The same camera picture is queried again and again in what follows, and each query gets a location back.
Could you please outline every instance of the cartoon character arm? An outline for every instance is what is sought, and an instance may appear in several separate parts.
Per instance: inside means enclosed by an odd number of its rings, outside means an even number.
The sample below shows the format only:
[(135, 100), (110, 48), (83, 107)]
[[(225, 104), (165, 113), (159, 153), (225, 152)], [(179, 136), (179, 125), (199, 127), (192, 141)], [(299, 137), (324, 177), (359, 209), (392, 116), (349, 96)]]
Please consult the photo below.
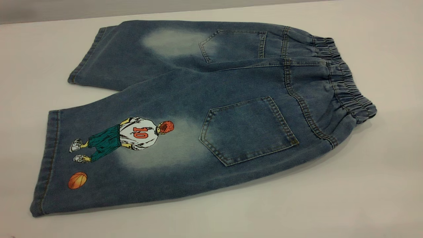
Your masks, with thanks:
[(121, 122), (121, 125), (128, 123), (131, 120), (132, 117), (127, 118), (123, 122)]
[(142, 150), (145, 149), (145, 147), (141, 146), (141, 145), (134, 145), (134, 144), (122, 144), (121, 146), (128, 148), (128, 149), (132, 149), (132, 150)]
[(132, 122), (132, 123), (139, 123), (140, 121), (143, 121), (144, 119), (142, 119), (141, 117), (135, 116), (135, 117), (129, 117), (126, 120), (124, 120), (123, 122), (121, 122), (120, 125)]
[(126, 147), (128, 149), (132, 149), (132, 145), (131, 144), (121, 144), (121, 146)]
[(145, 149), (145, 147), (142, 146), (142, 145), (135, 145), (135, 144), (133, 144), (132, 147), (131, 147), (131, 149), (133, 149), (133, 150), (142, 150), (142, 149)]

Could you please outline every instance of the sneaker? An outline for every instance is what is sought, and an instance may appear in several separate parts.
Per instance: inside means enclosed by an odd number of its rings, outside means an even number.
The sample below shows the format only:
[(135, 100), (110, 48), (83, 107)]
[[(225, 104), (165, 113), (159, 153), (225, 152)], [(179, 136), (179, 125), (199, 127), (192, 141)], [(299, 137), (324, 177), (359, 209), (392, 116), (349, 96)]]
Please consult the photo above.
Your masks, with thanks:
[(69, 153), (72, 153), (74, 151), (77, 151), (77, 150), (81, 149), (81, 145), (82, 145), (82, 140), (81, 139), (74, 140), (74, 142), (71, 145), (71, 148), (69, 148)]
[(78, 163), (88, 163), (88, 161), (84, 160), (84, 156), (86, 155), (76, 155), (74, 161)]

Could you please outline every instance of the white table surface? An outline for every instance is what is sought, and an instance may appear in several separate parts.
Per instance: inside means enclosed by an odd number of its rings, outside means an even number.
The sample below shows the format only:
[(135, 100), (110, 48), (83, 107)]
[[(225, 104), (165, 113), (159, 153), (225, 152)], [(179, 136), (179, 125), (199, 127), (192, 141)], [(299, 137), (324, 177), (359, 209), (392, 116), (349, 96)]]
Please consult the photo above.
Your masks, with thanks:
[[(0, 237), (423, 237), (420, 0), (340, 0), (0, 25)], [(33, 218), (49, 110), (115, 93), (66, 79), (98, 28), (132, 19), (266, 22), (333, 37), (378, 114), (326, 156), (175, 202)]]

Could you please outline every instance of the red hair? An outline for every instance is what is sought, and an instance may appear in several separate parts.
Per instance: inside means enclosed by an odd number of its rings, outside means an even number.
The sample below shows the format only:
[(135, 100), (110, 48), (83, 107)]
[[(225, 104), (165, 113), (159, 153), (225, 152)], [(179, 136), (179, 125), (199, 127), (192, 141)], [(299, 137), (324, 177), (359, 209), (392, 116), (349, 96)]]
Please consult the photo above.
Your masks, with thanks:
[(174, 128), (175, 127), (173, 125), (173, 122), (171, 122), (171, 121), (162, 122), (162, 124), (159, 126), (160, 133), (171, 132), (171, 131), (173, 131)]

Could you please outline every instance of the cartoon basketball player print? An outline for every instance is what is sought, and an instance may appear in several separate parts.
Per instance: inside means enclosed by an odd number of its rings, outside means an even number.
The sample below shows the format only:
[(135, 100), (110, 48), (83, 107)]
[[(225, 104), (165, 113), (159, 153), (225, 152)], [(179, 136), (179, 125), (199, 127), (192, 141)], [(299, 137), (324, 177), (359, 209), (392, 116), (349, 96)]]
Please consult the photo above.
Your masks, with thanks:
[(120, 146), (133, 150), (142, 150), (152, 146), (158, 136), (173, 131), (174, 125), (171, 121), (161, 122), (156, 126), (152, 121), (140, 117), (129, 117), (116, 126), (110, 127), (98, 134), (91, 136), (84, 144), (81, 139), (76, 139), (69, 149), (69, 152), (81, 148), (96, 148), (91, 156), (76, 155), (75, 162), (95, 162), (110, 154)]

